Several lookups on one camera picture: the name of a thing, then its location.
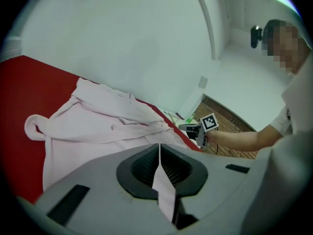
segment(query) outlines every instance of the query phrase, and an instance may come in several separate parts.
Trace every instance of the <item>red table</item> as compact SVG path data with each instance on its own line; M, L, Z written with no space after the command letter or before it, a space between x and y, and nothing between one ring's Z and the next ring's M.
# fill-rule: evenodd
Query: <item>red table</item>
M0 63L0 161L13 194L34 203L42 194L45 143L24 132L32 114L49 118L70 98L78 76L26 56ZM157 107L148 104L184 142L199 151Z

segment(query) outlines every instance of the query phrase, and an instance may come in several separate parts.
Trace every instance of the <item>pink garment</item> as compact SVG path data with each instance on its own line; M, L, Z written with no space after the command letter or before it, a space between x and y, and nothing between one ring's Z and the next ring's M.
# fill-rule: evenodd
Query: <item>pink garment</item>
M187 147L161 116L133 95L82 78L50 119L31 115L24 129L31 140L45 141L44 190L98 157L152 143Z

